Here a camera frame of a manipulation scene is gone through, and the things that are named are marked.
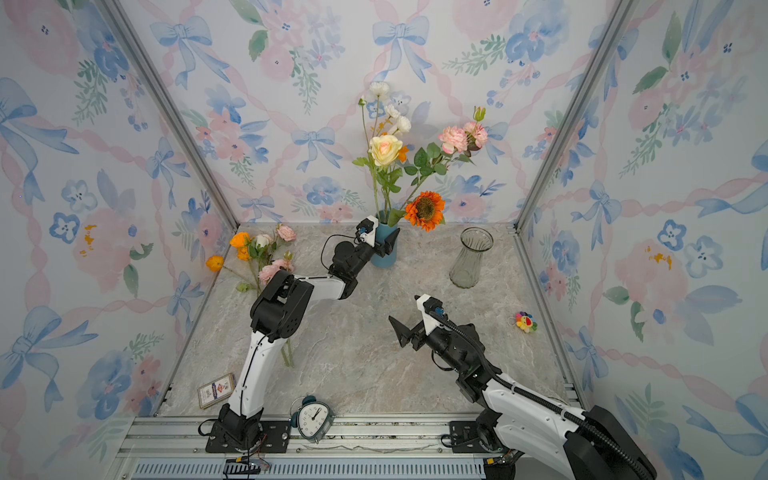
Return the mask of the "playing card box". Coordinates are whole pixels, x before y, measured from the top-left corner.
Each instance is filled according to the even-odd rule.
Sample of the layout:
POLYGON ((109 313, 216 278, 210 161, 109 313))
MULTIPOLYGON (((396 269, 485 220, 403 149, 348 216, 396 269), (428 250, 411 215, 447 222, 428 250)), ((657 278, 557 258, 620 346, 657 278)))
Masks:
POLYGON ((200 386, 197 389, 199 408, 205 410, 228 399, 234 393, 235 387, 236 381, 233 373, 228 373, 200 386))

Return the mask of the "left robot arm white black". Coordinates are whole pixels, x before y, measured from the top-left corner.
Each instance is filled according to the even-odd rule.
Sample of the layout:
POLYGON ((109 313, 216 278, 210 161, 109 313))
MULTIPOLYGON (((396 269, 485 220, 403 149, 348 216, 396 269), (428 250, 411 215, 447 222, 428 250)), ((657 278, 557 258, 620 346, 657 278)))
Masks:
POLYGON ((234 392, 216 418, 211 435, 243 453, 258 447, 267 434, 261 425, 268 381, 282 346, 299 329, 306 314, 324 302, 348 298, 357 276, 373 257, 393 253, 400 229, 383 237, 378 220, 369 216, 356 226, 352 241, 335 246, 331 265, 321 276, 296 276, 280 267, 251 307, 251 341, 234 392))

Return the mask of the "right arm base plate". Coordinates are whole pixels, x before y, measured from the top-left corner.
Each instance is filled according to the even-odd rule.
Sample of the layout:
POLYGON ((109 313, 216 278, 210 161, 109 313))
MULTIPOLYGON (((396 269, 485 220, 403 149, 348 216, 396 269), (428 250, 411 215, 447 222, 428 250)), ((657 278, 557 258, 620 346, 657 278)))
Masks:
POLYGON ((522 450, 502 443, 498 425, 489 422, 454 420, 448 424, 448 433, 440 438, 441 445, 452 453, 472 453, 486 456, 524 455, 522 450))

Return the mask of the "orange sunflower stem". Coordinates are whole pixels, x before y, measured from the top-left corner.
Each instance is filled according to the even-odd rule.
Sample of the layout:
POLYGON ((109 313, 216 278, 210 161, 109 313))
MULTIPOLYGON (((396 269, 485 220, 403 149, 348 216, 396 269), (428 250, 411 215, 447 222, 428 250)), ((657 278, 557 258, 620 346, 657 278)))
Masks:
POLYGON ((395 227, 401 220, 405 219, 412 226, 430 232, 445 223, 445 207, 446 202, 440 194, 425 191, 404 207, 393 209, 390 212, 388 225, 395 227))

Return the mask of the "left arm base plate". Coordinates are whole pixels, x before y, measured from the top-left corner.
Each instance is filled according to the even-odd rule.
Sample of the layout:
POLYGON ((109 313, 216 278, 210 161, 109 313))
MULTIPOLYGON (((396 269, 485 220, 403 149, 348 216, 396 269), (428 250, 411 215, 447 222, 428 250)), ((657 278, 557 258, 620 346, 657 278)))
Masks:
POLYGON ((206 453, 255 454, 286 453, 291 434, 289 421, 259 421, 245 429, 245 433, 228 433, 216 420, 207 434, 206 453))

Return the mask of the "teal ceramic vase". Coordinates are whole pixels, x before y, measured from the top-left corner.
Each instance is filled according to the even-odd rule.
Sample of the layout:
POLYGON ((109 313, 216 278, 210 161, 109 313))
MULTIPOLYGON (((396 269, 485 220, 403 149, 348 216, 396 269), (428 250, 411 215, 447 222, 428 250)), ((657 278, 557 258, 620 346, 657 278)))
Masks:
POLYGON ((400 234, 398 227, 379 224, 375 232, 376 251, 371 258, 371 264, 377 268, 391 268, 397 259, 397 241, 400 234))

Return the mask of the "cream yellow rose stem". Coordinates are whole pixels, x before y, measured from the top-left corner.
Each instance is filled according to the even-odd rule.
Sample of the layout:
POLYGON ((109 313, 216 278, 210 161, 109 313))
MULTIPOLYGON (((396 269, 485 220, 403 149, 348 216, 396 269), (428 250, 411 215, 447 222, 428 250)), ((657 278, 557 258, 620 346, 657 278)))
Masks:
POLYGON ((367 155, 353 161, 355 166, 365 168, 369 173, 376 217, 380 224, 389 227, 394 227, 402 218, 391 198, 401 191, 398 182, 404 175, 404 167, 399 160, 402 148, 402 141, 394 135, 374 136, 368 143, 367 155))

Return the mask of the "pink carnation flower stem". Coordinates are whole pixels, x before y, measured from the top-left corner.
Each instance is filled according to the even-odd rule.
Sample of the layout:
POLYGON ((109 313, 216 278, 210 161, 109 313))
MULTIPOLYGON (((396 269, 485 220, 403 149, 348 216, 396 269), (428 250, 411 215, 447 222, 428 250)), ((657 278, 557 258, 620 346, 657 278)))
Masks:
POLYGON ((412 190, 402 204, 402 209, 416 197, 423 184, 433 175, 445 176, 452 164, 472 163, 472 155, 488 143, 489 133, 483 121, 487 109, 475 106, 472 116, 463 125, 448 126, 437 136, 437 141, 419 148, 413 161, 404 167, 412 178, 412 190))

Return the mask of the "orange ranunculus flower bunch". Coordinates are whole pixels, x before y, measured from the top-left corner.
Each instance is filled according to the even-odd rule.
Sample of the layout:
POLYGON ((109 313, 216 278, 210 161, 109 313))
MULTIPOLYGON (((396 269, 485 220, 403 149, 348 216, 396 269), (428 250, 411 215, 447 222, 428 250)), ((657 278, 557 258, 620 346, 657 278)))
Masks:
POLYGON ((265 266, 265 255, 271 246, 269 237, 266 237, 266 243, 262 243, 261 240, 262 237, 259 235, 253 236, 247 232, 239 232, 229 241, 229 252, 234 253, 236 259, 247 267, 250 273, 249 277, 228 267, 225 257, 222 255, 210 256, 205 261, 205 266, 213 273, 219 273, 221 270, 229 271, 236 275, 248 289, 261 290, 263 281, 261 280, 260 271, 265 266))

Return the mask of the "aluminium rail frame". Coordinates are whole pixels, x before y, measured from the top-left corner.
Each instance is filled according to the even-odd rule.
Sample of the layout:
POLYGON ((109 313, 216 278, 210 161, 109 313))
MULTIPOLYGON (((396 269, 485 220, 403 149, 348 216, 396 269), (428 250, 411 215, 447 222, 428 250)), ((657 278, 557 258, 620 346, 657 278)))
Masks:
POLYGON ((282 453, 258 450, 243 463, 209 453, 204 417, 134 420, 107 473, 109 479, 558 479, 560 473, 525 454, 493 468, 483 453, 455 453, 450 424, 459 414, 338 417, 318 443, 297 432, 282 453))

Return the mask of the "colourful small flower toy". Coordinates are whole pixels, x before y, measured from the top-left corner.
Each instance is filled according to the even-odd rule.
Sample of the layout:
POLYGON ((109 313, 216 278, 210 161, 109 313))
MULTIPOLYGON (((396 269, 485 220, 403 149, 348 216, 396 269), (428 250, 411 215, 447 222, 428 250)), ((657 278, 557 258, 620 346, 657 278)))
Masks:
POLYGON ((525 311, 519 311, 515 315, 515 324, 516 326, 525 332, 526 334, 531 332, 536 332, 538 330, 538 324, 533 319, 533 317, 525 312, 525 311))

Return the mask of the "clear glass vase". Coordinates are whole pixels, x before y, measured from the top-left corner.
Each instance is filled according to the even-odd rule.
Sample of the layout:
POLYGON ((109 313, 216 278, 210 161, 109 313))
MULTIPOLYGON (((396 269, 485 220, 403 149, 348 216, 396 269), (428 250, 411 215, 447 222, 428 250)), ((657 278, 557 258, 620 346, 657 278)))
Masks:
POLYGON ((449 271, 451 282, 462 289, 474 287, 481 276, 483 255, 494 245, 492 234, 480 227, 465 228, 460 235, 461 251, 449 271))

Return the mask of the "orange poppy flower stem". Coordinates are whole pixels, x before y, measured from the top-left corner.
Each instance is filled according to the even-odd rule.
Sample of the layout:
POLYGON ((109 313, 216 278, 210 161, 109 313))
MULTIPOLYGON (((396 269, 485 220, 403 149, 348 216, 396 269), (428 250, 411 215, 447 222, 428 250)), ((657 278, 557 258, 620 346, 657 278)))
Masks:
MULTIPOLYGON (((379 135, 394 135, 398 139, 401 139, 401 136, 407 133, 410 129, 410 122, 407 118, 400 118, 400 119, 394 119, 391 116, 388 116, 383 121, 377 121, 374 126, 372 127, 372 133, 374 136, 379 135)), ((399 160, 401 161, 401 165, 404 167, 404 164, 407 160, 407 154, 409 152, 408 147, 403 143, 403 148, 400 152, 399 160)))

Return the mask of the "teal alarm clock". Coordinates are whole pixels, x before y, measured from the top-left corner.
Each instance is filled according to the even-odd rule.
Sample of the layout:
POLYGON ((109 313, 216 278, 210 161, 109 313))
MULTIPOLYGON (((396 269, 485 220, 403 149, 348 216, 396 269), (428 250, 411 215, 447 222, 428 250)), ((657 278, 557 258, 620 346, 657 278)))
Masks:
POLYGON ((319 443, 328 433, 336 416, 332 408, 313 395, 302 399, 300 408, 291 416, 291 426, 310 442, 319 443))

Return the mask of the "white flower stem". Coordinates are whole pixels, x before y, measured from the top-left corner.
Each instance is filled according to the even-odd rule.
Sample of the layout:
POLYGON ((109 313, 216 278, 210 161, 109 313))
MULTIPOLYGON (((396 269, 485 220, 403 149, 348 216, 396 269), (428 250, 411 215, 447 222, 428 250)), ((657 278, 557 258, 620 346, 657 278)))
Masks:
MULTIPOLYGON (((394 119, 407 118, 396 106, 387 104, 389 93, 390 88, 387 83, 375 81, 369 85, 369 95, 367 97, 361 97, 358 100, 358 105, 362 114, 363 133, 366 140, 366 152, 361 157, 367 155, 368 143, 373 137, 372 127, 377 121, 383 121, 388 116, 391 116, 394 119)), ((402 141, 407 133, 401 136, 402 141)))

